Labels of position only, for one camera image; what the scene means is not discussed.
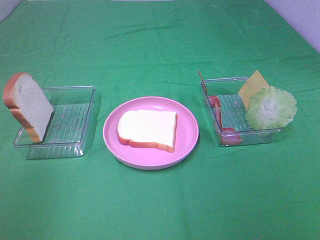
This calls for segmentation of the bread slice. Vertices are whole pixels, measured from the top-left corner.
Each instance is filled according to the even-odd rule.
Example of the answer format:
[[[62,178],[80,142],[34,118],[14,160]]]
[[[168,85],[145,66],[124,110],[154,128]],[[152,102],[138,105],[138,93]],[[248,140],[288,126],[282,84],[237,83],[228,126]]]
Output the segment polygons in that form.
[[[4,87],[3,102],[31,141],[40,143],[54,108],[33,77],[26,72],[13,74]]]
[[[119,119],[117,137],[122,145],[172,153],[175,150],[177,119],[175,111],[130,110]]]

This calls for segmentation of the yellow cheese slice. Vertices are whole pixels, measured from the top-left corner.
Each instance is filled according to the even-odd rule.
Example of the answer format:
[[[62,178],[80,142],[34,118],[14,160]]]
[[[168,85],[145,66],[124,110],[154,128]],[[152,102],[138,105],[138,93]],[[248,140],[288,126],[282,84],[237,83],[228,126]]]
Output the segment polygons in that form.
[[[261,73],[256,70],[244,83],[238,92],[245,108],[247,109],[250,103],[251,97],[260,92],[262,89],[269,87],[269,84]]]

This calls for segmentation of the green lettuce leaf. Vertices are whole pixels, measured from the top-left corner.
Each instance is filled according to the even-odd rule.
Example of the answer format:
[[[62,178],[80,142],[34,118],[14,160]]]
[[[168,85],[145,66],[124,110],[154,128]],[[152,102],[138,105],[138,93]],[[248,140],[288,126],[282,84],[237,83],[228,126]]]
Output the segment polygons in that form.
[[[291,93],[268,86],[250,97],[245,118],[255,130],[277,129],[291,123],[297,110]]]

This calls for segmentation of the pink round plate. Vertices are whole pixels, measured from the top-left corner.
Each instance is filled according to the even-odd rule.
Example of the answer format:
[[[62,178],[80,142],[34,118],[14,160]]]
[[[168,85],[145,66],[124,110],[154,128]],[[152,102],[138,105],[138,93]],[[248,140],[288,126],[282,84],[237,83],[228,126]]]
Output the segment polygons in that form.
[[[174,152],[122,145],[118,140],[117,126],[121,115],[130,110],[177,112]],[[192,152],[198,141],[199,127],[193,113],[181,103],[160,96],[145,96],[129,100],[115,108],[104,123],[102,135],[113,156],[125,165],[141,170],[161,170],[178,164]]]

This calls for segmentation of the clear plastic toppings tray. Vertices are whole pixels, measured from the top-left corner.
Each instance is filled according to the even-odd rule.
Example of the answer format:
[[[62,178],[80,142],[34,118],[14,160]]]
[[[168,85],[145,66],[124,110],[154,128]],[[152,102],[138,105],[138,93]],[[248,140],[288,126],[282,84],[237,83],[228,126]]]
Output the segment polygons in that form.
[[[204,79],[207,95],[200,82],[204,110],[217,144],[221,147],[271,143],[282,130],[256,130],[248,124],[245,118],[246,108],[238,95],[247,79],[247,76]]]

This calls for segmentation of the clear plastic bread tray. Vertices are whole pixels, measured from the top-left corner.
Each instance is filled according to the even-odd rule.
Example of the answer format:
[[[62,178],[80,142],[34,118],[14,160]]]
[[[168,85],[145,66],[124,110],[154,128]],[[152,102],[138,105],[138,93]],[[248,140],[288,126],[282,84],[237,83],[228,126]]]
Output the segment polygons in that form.
[[[94,86],[59,86],[43,92],[54,108],[42,142],[33,143],[21,127],[13,147],[28,160],[75,158],[91,141],[96,110]]]

